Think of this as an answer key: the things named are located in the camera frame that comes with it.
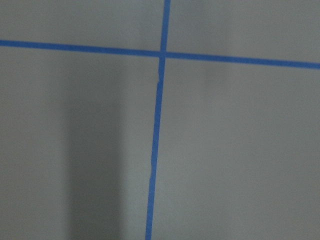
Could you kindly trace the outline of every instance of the white wall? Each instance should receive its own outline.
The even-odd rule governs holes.
[[[319,62],[316,0],[172,0],[168,51]],[[0,39],[159,50],[163,0],[0,3]],[[153,239],[320,237],[320,71],[167,59]],[[0,46],[0,239],[145,236],[158,59]]]

